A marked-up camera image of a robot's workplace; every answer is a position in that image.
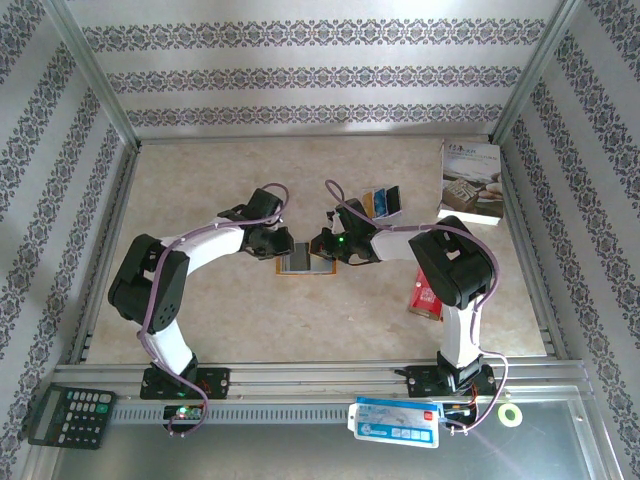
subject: snack package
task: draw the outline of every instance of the snack package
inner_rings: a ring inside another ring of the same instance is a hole
[[[409,311],[432,320],[442,321],[442,302],[431,290],[422,270],[418,270]]]

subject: robotic arm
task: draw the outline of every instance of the robotic arm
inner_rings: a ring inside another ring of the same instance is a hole
[[[166,256],[151,322],[142,335],[158,375],[183,391],[187,386],[177,382],[175,376],[194,383],[198,366],[196,355],[185,343],[176,318],[187,276],[223,255],[247,252],[259,260],[266,260],[291,253],[293,238],[286,227],[278,228],[277,215],[282,208],[280,198],[257,189],[249,203],[219,213],[210,222],[210,228],[198,229],[204,230],[203,233],[190,238],[188,232],[161,239],[143,234],[131,244],[109,289],[108,301],[122,317],[143,325],[151,296],[150,277],[157,274],[156,267],[163,251],[179,241]],[[274,216],[276,219],[271,223],[255,223]],[[174,376],[167,375],[156,364],[163,365]]]
[[[453,233],[462,231],[471,237],[457,217],[449,216],[439,222],[442,230],[418,232],[402,227],[378,228],[362,215],[364,208],[356,199],[338,205],[335,214],[328,214],[334,228],[324,228],[312,240],[311,253],[349,265],[417,260],[433,292],[445,305],[444,341],[437,358],[439,380],[450,393],[466,391],[482,368],[481,308],[474,307],[488,292],[494,278],[491,259],[470,238]],[[335,233],[339,229],[335,228],[336,216],[344,230],[340,233]],[[361,263],[351,263],[354,255]]]

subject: wallpaper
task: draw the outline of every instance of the wallpaper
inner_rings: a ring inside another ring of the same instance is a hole
[[[120,137],[40,3],[2,1],[0,16],[0,479],[11,479],[40,385],[77,332],[124,170]]]
[[[639,34],[632,1],[582,6],[504,146],[564,341],[587,365],[625,478],[640,478]]]
[[[149,139],[490,133],[557,3],[68,5]]]

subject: wire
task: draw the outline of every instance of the wire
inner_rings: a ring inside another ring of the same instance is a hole
[[[202,399],[203,399],[203,408],[202,408],[202,413],[201,413],[201,417],[200,417],[200,421],[198,423],[196,423],[193,427],[191,427],[189,430],[185,431],[185,432],[181,432],[180,436],[181,437],[186,437],[187,435],[192,434],[193,432],[195,432],[196,430],[198,430],[198,428],[200,428],[202,426],[202,424],[204,424],[206,418],[207,418],[207,413],[209,411],[209,397],[207,396],[207,394],[197,385],[194,385],[193,383],[191,383],[190,381],[188,381],[185,378],[182,378],[180,375],[173,373],[171,371],[171,369],[164,364],[164,362],[162,362],[162,360],[160,360],[159,358],[157,358],[155,352],[153,351],[153,349],[151,348],[151,346],[149,345],[149,340],[147,339],[147,337],[145,336],[145,334],[149,331],[149,326],[151,325],[151,318],[153,317],[153,309],[155,307],[156,304],[156,298],[158,296],[158,286],[160,284],[160,276],[162,273],[162,269],[164,267],[164,262],[166,261],[167,257],[169,256],[169,253],[171,253],[171,251],[176,248],[178,245],[180,245],[181,243],[185,242],[186,240],[189,240],[193,237],[197,237],[198,235],[202,235],[203,233],[207,233],[210,232],[212,230],[217,230],[218,228],[229,228],[229,227],[242,227],[242,226],[247,226],[247,225],[260,225],[263,223],[269,223],[269,222],[277,222],[281,215],[282,212],[284,212],[285,208],[287,207],[287,205],[289,204],[289,189],[287,187],[285,187],[284,185],[282,185],[281,183],[268,183],[266,184],[264,187],[262,187],[262,189],[267,189],[270,187],[277,187],[282,189],[282,191],[284,192],[284,196],[285,199],[282,202],[282,207],[273,215],[270,215],[268,217],[265,218],[260,218],[257,220],[241,220],[241,221],[237,221],[237,222],[223,222],[223,223],[213,223],[210,225],[205,225],[204,227],[200,227],[200,228],[196,228],[195,230],[192,230],[190,232],[185,233],[184,235],[182,235],[182,237],[176,239],[175,241],[173,241],[171,244],[169,244],[167,247],[165,247],[165,249],[163,250],[162,254],[160,254],[160,258],[158,259],[158,264],[156,265],[156,271],[155,271],[155,275],[153,277],[153,282],[151,283],[151,293],[149,294],[149,303],[147,304],[147,310],[144,316],[144,321],[142,322],[142,327],[140,328],[140,330],[137,333],[137,337],[138,340],[140,340],[140,343],[142,343],[142,347],[144,348],[144,350],[147,352],[147,354],[149,354],[149,356],[151,357],[151,359],[153,360],[153,363],[155,363],[155,365],[160,368],[161,370],[163,370],[164,372],[166,372],[167,374],[169,374],[171,377],[173,377],[175,380],[177,380],[178,382],[182,383],[183,385],[189,387],[190,389],[194,390],[196,393],[198,393]],[[171,426],[173,424],[173,421],[175,420],[175,417],[172,417],[169,420],[169,424],[167,426],[167,429],[169,430],[169,435],[173,436],[174,431],[171,429]]]
[[[504,385],[509,375],[509,361],[507,360],[507,357],[505,357],[504,355],[498,352],[490,352],[490,351],[481,349],[480,345],[478,345],[473,338],[473,332],[475,332],[475,324],[476,324],[476,317],[477,317],[478,310],[493,296],[496,289],[498,288],[498,285],[500,284],[500,266],[498,265],[498,259],[493,254],[493,252],[489,250],[489,247],[484,242],[474,237],[470,233],[465,232],[464,230],[460,230],[459,228],[449,227],[447,225],[437,225],[437,224],[412,225],[412,226],[400,227],[400,226],[392,226],[392,225],[383,225],[381,223],[378,223],[375,220],[369,218],[367,215],[360,213],[345,201],[344,190],[338,184],[338,182],[336,182],[335,180],[327,179],[324,182],[324,185],[325,187],[327,187],[327,190],[329,190],[329,193],[331,194],[331,196],[338,201],[341,207],[347,209],[349,212],[351,212],[361,220],[364,220],[365,222],[370,223],[371,225],[373,225],[379,230],[387,230],[391,232],[421,232],[421,231],[429,231],[429,230],[442,230],[445,232],[454,233],[456,235],[460,235],[461,237],[464,237],[467,240],[470,240],[471,242],[475,243],[489,258],[489,261],[491,262],[491,265],[494,271],[493,284],[489,287],[489,291],[486,293],[486,295],[484,295],[484,297],[481,300],[478,301],[476,299],[476,302],[474,302],[473,314],[471,316],[471,328],[469,333],[471,335],[471,343],[478,348],[478,351],[480,353],[482,353],[483,355],[498,357],[500,360],[502,360],[502,362],[504,363],[504,374],[502,376],[502,380],[500,381],[500,385],[498,386],[495,395],[493,396],[493,398],[489,402],[489,405],[487,406],[487,409],[484,411],[482,415],[480,415],[479,418],[476,419],[475,422],[473,422],[471,425],[464,425],[463,423],[460,423],[460,422],[447,420],[449,423],[457,425],[459,427],[458,429],[455,429],[455,430],[452,427],[452,430],[451,430],[452,432],[464,432],[466,435],[467,432],[476,428],[478,425],[480,425],[484,421],[485,418],[487,418],[487,416],[493,409],[494,405],[498,401],[498,398],[500,397],[502,390],[504,389]]]

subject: box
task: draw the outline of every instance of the box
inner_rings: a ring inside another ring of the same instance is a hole
[[[433,320],[442,321],[442,302],[433,293],[427,278],[420,269],[418,270],[413,294],[411,295],[409,311]]]
[[[438,218],[497,225],[504,214],[500,147],[444,140]]]

